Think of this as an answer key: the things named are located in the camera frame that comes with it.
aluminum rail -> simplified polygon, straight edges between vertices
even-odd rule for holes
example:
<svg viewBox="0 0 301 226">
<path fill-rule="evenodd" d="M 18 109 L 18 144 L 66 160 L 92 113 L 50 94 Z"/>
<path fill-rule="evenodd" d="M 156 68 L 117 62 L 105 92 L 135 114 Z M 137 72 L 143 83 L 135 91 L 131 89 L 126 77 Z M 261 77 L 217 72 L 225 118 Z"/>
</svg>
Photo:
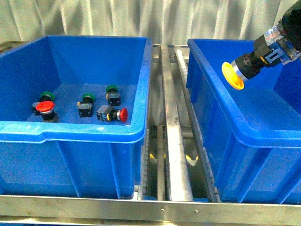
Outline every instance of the aluminum rail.
<svg viewBox="0 0 301 226">
<path fill-rule="evenodd" d="M 200 158 L 202 160 L 203 168 L 204 168 L 204 171 L 205 171 L 205 176 L 206 176 L 206 180 L 207 180 L 206 190 L 207 190 L 207 194 L 209 196 L 208 198 L 212 202 L 217 202 L 217 201 L 219 201 L 219 196 L 216 194 L 217 190 L 214 188 L 213 173 L 211 171 L 211 168 L 208 167 L 209 159 L 208 159 L 206 151 L 203 148 L 202 134 L 201 134 L 201 131 L 200 131 L 199 126 L 198 126 L 197 117 L 196 117 L 195 112 L 193 110 L 192 103 L 190 102 L 189 92 L 186 89 L 188 68 L 187 68 L 187 65 L 184 61 L 184 57 L 183 57 L 181 49 L 179 49 L 179 48 L 176 49 L 175 50 L 175 55 L 176 55 L 176 62 L 177 62 L 177 65 L 178 65 L 178 68 L 179 68 L 179 71 L 180 71 L 180 76 L 181 76 L 180 80 L 181 80 L 183 95 L 184 95 L 185 104 L 186 104 L 186 108 L 187 108 L 187 112 L 188 112 L 188 117 L 189 117 L 189 121 L 190 121 L 190 124 L 191 124 L 192 134 L 196 139 L 197 147 L 198 147 L 198 150 L 199 150 L 199 153 L 200 153 Z"/>
<path fill-rule="evenodd" d="M 2 195 L 0 221 L 60 225 L 101 225 L 105 222 L 118 225 L 120 221 L 127 221 L 125 225 L 197 225 L 210 222 L 300 226 L 301 206 Z"/>
<path fill-rule="evenodd" d="M 168 46 L 161 46 L 161 64 L 169 166 L 168 197 L 171 201 L 192 201 Z"/>
</svg>

plastic crate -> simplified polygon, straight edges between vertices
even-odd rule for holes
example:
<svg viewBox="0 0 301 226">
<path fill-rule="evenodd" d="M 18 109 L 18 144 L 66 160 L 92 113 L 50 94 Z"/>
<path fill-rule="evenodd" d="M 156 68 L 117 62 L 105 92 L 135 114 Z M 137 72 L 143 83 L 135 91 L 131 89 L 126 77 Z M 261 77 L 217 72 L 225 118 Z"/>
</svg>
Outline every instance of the plastic crate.
<svg viewBox="0 0 301 226">
<path fill-rule="evenodd" d="M 301 203 L 301 61 L 262 69 L 243 90 L 221 66 L 253 41 L 189 40 L 187 88 L 223 202 Z"/>
<path fill-rule="evenodd" d="M 130 198 L 140 183 L 146 132 L 151 39 L 47 36 L 0 55 L 0 194 Z M 126 123 L 102 122 L 106 87 L 115 84 Z M 60 123 L 41 122 L 31 105 L 56 96 Z M 94 93 L 94 114 L 77 102 Z"/>
</svg>

metal rod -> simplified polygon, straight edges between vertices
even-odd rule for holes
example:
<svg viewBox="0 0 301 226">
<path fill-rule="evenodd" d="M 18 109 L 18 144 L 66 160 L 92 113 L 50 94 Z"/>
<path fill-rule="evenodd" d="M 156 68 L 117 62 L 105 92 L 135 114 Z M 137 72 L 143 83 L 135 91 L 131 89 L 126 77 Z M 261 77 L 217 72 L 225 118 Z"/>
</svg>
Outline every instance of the metal rod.
<svg viewBox="0 0 301 226">
<path fill-rule="evenodd" d="M 207 194 L 209 195 L 208 198 L 212 202 L 217 202 L 219 200 L 219 197 L 218 195 L 215 194 L 214 191 L 214 183 L 212 181 L 213 174 L 211 172 L 211 169 L 207 167 L 209 160 L 208 160 L 208 156 L 206 155 L 206 152 L 203 149 L 203 137 L 199 129 L 199 125 L 197 122 L 195 112 L 193 110 L 192 103 L 190 102 L 189 92 L 186 89 L 186 80 L 187 80 L 187 71 L 188 71 L 187 65 L 183 59 L 182 51 L 180 49 L 177 49 L 175 51 L 175 55 L 176 55 L 177 65 L 180 70 L 181 85 L 182 85 L 184 99 L 187 107 L 188 117 L 189 117 L 190 124 L 192 125 L 191 127 L 192 134 L 196 138 L 197 148 L 199 149 L 200 158 L 202 160 L 204 171 L 205 171 L 205 176 L 207 181 L 206 190 L 207 190 Z"/>
<path fill-rule="evenodd" d="M 165 200 L 165 167 L 163 126 L 157 126 L 157 199 Z"/>
<path fill-rule="evenodd" d="M 16 223 L 14 221 L 23 219 L 19 223 L 47 220 L 79 224 L 83 218 L 86 224 L 92 225 L 99 224 L 100 219 L 115 219 L 301 226 L 301 206 L 0 196 L 0 222 Z"/>
<path fill-rule="evenodd" d="M 169 199 L 172 201 L 192 201 L 168 46 L 161 46 L 161 63 L 169 163 Z"/>
</svg>

gray curtain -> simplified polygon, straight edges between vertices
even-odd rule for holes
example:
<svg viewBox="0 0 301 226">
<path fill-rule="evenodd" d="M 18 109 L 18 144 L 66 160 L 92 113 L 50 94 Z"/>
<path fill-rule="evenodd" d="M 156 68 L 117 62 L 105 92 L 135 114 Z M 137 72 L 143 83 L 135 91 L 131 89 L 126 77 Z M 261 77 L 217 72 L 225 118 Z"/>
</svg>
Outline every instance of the gray curtain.
<svg viewBox="0 0 301 226">
<path fill-rule="evenodd" d="M 297 0 L 0 0 L 0 41 L 48 34 L 255 39 Z"/>
</svg>

